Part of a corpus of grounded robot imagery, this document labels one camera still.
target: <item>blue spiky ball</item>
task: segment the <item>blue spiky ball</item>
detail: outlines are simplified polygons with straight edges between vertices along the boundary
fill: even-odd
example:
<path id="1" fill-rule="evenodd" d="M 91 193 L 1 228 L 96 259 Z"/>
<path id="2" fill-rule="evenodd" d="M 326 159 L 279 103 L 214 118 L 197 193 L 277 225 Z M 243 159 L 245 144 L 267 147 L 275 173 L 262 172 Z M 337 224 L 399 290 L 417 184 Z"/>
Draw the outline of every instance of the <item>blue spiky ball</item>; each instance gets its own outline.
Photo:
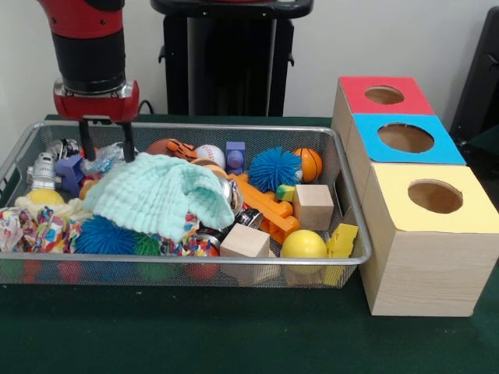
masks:
<path id="1" fill-rule="evenodd" d="M 249 182 L 261 192 L 275 190 L 280 185 L 295 185 L 296 172 L 301 168 L 299 156 L 291 152 L 282 152 L 282 147 L 272 148 L 253 158 L 249 167 Z"/>
<path id="2" fill-rule="evenodd" d="M 133 255 L 136 232 L 119 228 L 112 221 L 94 216 L 86 220 L 76 240 L 76 252 L 91 255 Z"/>

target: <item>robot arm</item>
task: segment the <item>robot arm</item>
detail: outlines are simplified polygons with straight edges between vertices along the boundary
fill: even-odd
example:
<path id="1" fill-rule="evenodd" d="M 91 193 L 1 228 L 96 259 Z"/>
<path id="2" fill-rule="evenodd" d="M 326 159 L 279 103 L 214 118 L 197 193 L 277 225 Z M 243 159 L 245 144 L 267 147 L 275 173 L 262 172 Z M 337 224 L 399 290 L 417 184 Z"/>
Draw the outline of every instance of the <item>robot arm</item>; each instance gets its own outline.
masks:
<path id="1" fill-rule="evenodd" d="M 139 87 L 125 77 L 122 9 L 125 0 L 38 0 L 50 24 L 62 78 L 54 87 L 58 113 L 80 122 L 89 160 L 95 158 L 89 120 L 123 127 L 124 154 L 134 158 L 131 121 L 139 106 Z"/>

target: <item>orange basketball ball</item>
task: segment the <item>orange basketball ball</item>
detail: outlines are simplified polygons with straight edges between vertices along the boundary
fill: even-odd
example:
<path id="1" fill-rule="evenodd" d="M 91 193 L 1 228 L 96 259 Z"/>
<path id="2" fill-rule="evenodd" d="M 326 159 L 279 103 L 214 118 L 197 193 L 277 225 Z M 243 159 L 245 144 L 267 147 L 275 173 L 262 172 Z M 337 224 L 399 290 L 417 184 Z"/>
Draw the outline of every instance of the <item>orange basketball ball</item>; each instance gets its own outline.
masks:
<path id="1" fill-rule="evenodd" d="M 305 183 L 313 182 L 320 177 L 322 173 L 322 159 L 319 153 L 310 148 L 299 148 L 293 154 L 302 159 L 303 181 Z"/>

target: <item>wire basket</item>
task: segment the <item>wire basket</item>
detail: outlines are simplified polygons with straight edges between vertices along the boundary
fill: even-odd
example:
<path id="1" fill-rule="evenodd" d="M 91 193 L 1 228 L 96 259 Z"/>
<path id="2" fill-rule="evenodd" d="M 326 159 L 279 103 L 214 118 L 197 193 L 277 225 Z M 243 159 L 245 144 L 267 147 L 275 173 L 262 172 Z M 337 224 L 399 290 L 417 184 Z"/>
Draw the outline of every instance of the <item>wire basket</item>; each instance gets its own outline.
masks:
<path id="1" fill-rule="evenodd" d="M 115 125 L 94 125 L 90 131 L 97 147 L 122 141 L 122 130 Z M 221 149 L 225 148 L 227 141 L 245 142 L 247 160 L 276 146 L 283 146 L 285 150 L 302 147 L 318 150 L 324 162 L 324 171 L 317 183 L 329 186 L 335 204 L 331 226 L 328 231 L 320 232 L 320 235 L 328 240 L 340 223 L 359 226 L 351 257 L 281 259 L 281 247 L 274 241 L 271 250 L 276 258 L 2 252 L 1 283 L 342 288 L 355 268 L 370 258 L 371 244 L 366 222 L 345 151 L 333 130 L 321 127 L 137 123 L 134 124 L 133 132 L 136 148 L 140 151 L 163 138 L 176 138 L 197 145 L 214 144 Z M 62 138 L 79 139 L 78 125 L 72 122 L 43 122 L 25 131 L 0 168 L 0 206 L 13 206 L 18 196 L 28 192 L 28 166 L 32 165 L 40 152 L 45 151 L 52 140 Z M 296 273 L 293 266 L 313 266 L 313 269 L 307 268 L 310 271 Z M 328 282 L 324 282 L 325 274 L 329 277 Z"/>

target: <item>white wall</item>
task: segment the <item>white wall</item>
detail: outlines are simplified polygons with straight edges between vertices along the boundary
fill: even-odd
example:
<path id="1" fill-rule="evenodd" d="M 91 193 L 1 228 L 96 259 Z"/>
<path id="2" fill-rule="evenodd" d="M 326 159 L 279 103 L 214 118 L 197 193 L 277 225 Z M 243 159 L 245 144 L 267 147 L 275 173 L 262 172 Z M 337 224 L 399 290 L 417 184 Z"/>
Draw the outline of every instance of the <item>white wall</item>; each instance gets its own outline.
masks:
<path id="1" fill-rule="evenodd" d="M 450 125 L 487 10 L 494 0 L 316 0 L 295 21 L 296 67 L 285 115 L 330 116 L 340 75 L 415 76 Z M 125 7 L 127 74 L 166 111 L 162 16 L 148 0 Z M 0 160 L 32 122 L 55 111 L 58 76 L 47 21 L 35 0 L 0 1 Z"/>

